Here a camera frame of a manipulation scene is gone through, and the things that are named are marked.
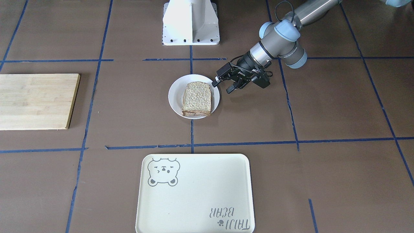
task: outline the white bowl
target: white bowl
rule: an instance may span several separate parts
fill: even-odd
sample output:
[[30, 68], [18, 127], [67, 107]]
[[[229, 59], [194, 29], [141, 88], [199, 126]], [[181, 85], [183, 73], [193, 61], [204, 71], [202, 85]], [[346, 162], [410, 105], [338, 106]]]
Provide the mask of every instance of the white bowl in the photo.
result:
[[219, 105], [220, 101], [220, 93], [219, 89], [217, 87], [213, 87], [212, 80], [207, 78], [206, 76], [197, 75], [197, 74], [191, 74], [191, 75], [185, 75], [179, 79], [177, 79], [170, 87], [170, 90], [168, 91], [168, 101], [170, 102], [171, 108], [176, 112], [176, 114], [187, 118], [187, 119], [201, 119], [205, 116], [183, 116], [181, 108], [183, 107], [183, 96], [184, 91], [187, 88], [188, 83], [192, 82], [203, 82], [210, 85], [210, 90], [212, 93], [212, 111], [216, 110], [217, 106]]

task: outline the wooden cutting board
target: wooden cutting board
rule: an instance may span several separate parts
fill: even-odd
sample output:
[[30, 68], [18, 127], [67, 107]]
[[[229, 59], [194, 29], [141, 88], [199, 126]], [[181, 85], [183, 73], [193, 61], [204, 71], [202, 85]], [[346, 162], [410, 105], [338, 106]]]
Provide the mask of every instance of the wooden cutting board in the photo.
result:
[[0, 130], [67, 129], [79, 74], [0, 75]]

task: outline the bread slice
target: bread slice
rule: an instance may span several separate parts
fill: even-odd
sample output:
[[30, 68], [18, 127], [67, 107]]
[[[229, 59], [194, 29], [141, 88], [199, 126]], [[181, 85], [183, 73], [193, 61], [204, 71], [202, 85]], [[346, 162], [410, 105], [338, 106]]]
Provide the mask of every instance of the bread slice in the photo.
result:
[[184, 91], [183, 107], [181, 110], [183, 116], [210, 116], [210, 85], [203, 82], [188, 83]]

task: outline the brown floor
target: brown floor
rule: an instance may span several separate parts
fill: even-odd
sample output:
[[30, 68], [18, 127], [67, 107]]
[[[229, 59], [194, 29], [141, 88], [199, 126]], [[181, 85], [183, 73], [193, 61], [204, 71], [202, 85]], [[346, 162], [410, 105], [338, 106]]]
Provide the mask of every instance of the brown floor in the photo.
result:
[[267, 1], [218, 0], [220, 44], [192, 48], [161, 45], [165, 2], [0, 0], [0, 73], [81, 74], [68, 130], [0, 132], [0, 232], [133, 233], [142, 159], [192, 150], [249, 158], [257, 233], [414, 232], [411, 5], [344, 0], [301, 31], [305, 66], [224, 83], [192, 123], [170, 85], [250, 49]]

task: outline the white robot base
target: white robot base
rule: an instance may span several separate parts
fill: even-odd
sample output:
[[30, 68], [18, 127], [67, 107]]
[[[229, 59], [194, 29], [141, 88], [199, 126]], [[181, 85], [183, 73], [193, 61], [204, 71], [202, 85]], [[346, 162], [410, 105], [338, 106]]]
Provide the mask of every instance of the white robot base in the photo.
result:
[[210, 0], [170, 0], [164, 4], [162, 43], [216, 45], [220, 42], [217, 6]]

